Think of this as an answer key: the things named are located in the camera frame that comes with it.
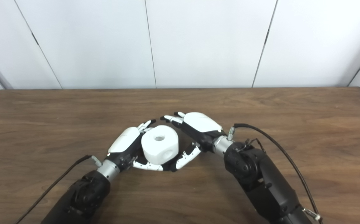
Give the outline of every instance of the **white foam block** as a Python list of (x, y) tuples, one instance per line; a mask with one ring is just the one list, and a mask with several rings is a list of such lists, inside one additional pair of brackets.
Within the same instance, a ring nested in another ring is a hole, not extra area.
[(160, 125), (145, 133), (141, 139), (144, 156), (154, 164), (161, 165), (179, 152), (179, 138), (174, 129)]

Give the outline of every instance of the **wood grain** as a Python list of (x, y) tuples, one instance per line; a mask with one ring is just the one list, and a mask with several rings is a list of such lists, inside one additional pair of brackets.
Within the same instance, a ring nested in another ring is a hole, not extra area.
[[(129, 126), (174, 111), (199, 111), (227, 131), (235, 122), (271, 134), (293, 157), (326, 224), (360, 223), (360, 88), (238, 88), (0, 91), (0, 223), (12, 223), (75, 160), (103, 159)], [(259, 139), (297, 191), (291, 165)], [(179, 133), (180, 146), (190, 139)], [(39, 223), (65, 190), (89, 170), (66, 176), (22, 223)], [(266, 223), (220, 157), (201, 153), (176, 173), (121, 173), (95, 223)]]

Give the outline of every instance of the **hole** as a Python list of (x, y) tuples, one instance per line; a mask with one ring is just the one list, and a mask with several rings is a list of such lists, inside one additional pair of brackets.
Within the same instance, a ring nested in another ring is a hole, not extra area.
[(154, 139), (157, 141), (157, 142), (160, 142), (162, 141), (163, 139), (165, 139), (165, 135), (164, 134), (157, 134), (154, 136)]

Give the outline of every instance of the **black cable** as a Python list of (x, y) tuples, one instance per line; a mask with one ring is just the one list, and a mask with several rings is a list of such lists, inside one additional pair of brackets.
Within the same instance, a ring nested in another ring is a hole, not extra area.
[(249, 125), (249, 124), (234, 124), (233, 126), (234, 128), (240, 128), (240, 127), (243, 127), (243, 128), (250, 128), (250, 129), (254, 129), (255, 131), (257, 132), (260, 132), (262, 135), (264, 135), (266, 138), (268, 138), (272, 143), (274, 143), (278, 148), (279, 150), (281, 150), (281, 152), (285, 155), (285, 157), (289, 160), (289, 162), (291, 163), (291, 165), (293, 166), (293, 168), (295, 169), (296, 173), (298, 174), (299, 176), (299, 179), (300, 181), (302, 182), (305, 190), (306, 190), (306, 193), (308, 195), (308, 198), (310, 199), (310, 202), (311, 202), (311, 206), (314, 210), (315, 213), (319, 214), (318, 213), (318, 209), (317, 209), (317, 206), (315, 205), (315, 202), (314, 202), (314, 199), (312, 198), (312, 195), (311, 195), (311, 192), (310, 190), (308, 189), (308, 186), (307, 186), (307, 183), (303, 177), (303, 175), (301, 174), (301, 172), (299, 171), (298, 167), (296, 166), (295, 162), (292, 160), (292, 158), (288, 155), (288, 153), (285, 151), (285, 149), (276, 141), (274, 140), (270, 135), (268, 135), (267, 133), (265, 133), (264, 131), (252, 126), (252, 125)]
[(34, 207), (36, 207), (36, 205), (43, 199), (43, 197), (45, 197), (45, 196), (49, 193), (49, 191), (50, 191), (63, 177), (65, 177), (76, 165), (78, 165), (78, 164), (80, 164), (81, 162), (89, 159), (90, 157), (92, 157), (92, 156), (86, 155), (86, 156), (78, 159), (74, 164), (72, 164), (72, 166), (70, 166), (67, 171), (65, 171), (55, 182), (53, 182), (53, 183), (50, 185), (50, 187), (49, 187), (47, 190), (45, 190), (45, 192), (35, 201), (35, 203), (34, 203), (17, 221), (15, 221), (14, 224), (20, 223), (20, 221), (21, 221), (23, 218), (25, 218), (25, 217), (28, 215), (28, 213), (30, 213), (30, 212), (32, 211), (32, 209), (34, 209)]

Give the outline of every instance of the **robotic hand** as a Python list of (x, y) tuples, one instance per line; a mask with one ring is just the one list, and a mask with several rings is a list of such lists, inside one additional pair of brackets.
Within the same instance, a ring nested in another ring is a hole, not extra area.
[(42, 221), (42, 224), (87, 224), (104, 198), (109, 194), (110, 183), (133, 166), (141, 150), (141, 138), (156, 120), (149, 120), (138, 127), (127, 128), (108, 150), (99, 167), (72, 184)]
[(295, 190), (267, 156), (250, 142), (234, 142), (234, 127), (228, 136), (222, 127), (208, 116), (175, 112), (161, 120), (172, 123), (190, 136), (195, 148), (224, 158), (226, 170), (234, 175), (255, 207), (271, 224), (311, 224), (306, 214), (318, 220), (319, 215), (301, 206)]

